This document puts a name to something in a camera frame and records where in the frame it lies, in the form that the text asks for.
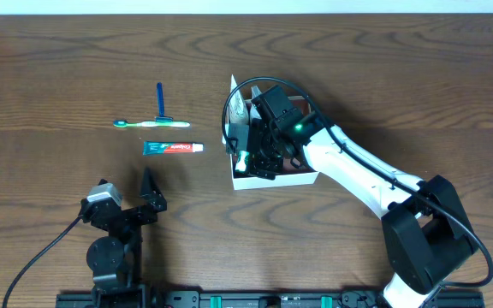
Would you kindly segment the green white soap packet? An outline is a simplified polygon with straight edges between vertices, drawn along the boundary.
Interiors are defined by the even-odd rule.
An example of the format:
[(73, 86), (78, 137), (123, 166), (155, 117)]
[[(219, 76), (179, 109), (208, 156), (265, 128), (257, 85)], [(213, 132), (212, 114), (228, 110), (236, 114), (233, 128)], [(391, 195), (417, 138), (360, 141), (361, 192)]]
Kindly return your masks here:
[(248, 151), (239, 151), (239, 154), (237, 156), (237, 160), (235, 163), (235, 171), (238, 173), (245, 174), (248, 170), (248, 158), (249, 158), (249, 152)]

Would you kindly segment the white conditioner tube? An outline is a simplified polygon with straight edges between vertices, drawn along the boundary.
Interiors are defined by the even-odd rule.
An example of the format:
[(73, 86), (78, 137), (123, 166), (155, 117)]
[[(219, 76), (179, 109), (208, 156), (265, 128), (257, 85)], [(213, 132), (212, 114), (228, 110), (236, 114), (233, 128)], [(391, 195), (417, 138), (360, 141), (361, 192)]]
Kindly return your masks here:
[(230, 99), (228, 107), (229, 122), (233, 124), (248, 124), (250, 122), (247, 103), (241, 95), (240, 90), (236, 90)]

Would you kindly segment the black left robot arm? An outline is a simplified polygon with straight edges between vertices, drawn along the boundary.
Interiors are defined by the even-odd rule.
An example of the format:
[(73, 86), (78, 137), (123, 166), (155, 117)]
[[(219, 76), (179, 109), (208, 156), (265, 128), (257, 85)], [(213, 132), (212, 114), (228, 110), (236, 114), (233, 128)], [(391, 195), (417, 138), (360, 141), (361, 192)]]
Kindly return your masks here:
[(107, 233), (95, 240), (86, 253), (86, 263), (92, 271), (95, 307), (150, 307), (152, 304), (151, 288), (140, 278), (141, 229), (157, 222), (157, 214), (167, 210), (167, 201), (148, 168), (144, 170), (140, 197), (144, 200), (142, 205), (124, 210), (116, 186), (102, 179), (80, 201), (80, 219)]

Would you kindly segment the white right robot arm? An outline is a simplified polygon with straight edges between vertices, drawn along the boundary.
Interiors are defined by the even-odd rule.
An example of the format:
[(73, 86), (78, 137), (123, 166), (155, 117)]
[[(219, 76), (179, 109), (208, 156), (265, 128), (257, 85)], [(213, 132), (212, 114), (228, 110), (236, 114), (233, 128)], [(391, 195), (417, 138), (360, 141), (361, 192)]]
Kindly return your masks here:
[(327, 175), (380, 220), (394, 275), (379, 301), (388, 307), (424, 307), (452, 286), (448, 277), (484, 250), (454, 186), (402, 172), (355, 144), (316, 113), (222, 122), (235, 170), (274, 180), (285, 159)]

